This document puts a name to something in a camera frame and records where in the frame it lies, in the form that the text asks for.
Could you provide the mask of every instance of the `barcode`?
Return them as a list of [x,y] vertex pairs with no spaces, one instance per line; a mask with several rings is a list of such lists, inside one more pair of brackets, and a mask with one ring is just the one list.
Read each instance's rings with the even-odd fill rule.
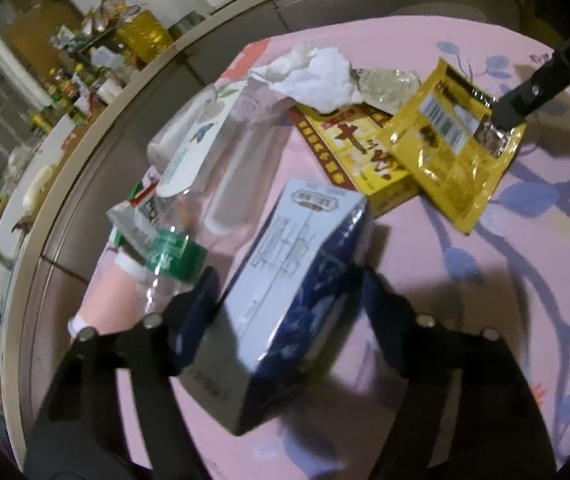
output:
[[434,129],[445,138],[452,151],[458,155],[467,142],[467,134],[440,105],[436,96],[429,94],[418,109]]

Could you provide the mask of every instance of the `yellow snack wrapper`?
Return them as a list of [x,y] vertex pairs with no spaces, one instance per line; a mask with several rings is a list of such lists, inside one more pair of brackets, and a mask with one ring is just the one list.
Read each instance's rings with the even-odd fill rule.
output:
[[420,191],[409,171],[380,143],[391,115],[367,104],[331,114],[298,105],[289,109],[289,117],[331,183],[363,193],[375,217]]
[[495,101],[444,59],[384,127],[381,142],[452,224],[468,233],[522,140],[491,121]]

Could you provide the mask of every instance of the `cardboard box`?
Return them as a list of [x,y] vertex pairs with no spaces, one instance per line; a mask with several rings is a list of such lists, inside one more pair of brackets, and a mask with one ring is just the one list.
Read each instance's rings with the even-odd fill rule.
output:
[[369,105],[352,105],[321,115],[298,105],[290,108],[289,116],[331,183],[363,193],[375,217],[420,191],[378,140],[389,114]]
[[193,364],[180,375],[231,433],[265,421],[332,347],[370,220],[361,193],[301,180],[283,190]]

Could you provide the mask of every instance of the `carton logo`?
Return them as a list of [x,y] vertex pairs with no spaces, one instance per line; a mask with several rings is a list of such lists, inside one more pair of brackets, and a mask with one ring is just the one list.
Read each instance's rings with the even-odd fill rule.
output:
[[315,191],[299,189],[292,193],[292,202],[301,207],[306,207],[316,212],[329,213],[338,209],[338,200],[333,196],[328,196]]

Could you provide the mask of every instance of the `yellow box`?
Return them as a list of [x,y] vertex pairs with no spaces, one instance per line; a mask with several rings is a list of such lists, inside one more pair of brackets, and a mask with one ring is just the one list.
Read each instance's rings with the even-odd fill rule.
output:
[[303,105],[290,108],[303,139],[335,186],[366,195],[378,217],[418,194],[420,188],[379,140],[390,115],[369,105],[352,105],[321,115]]

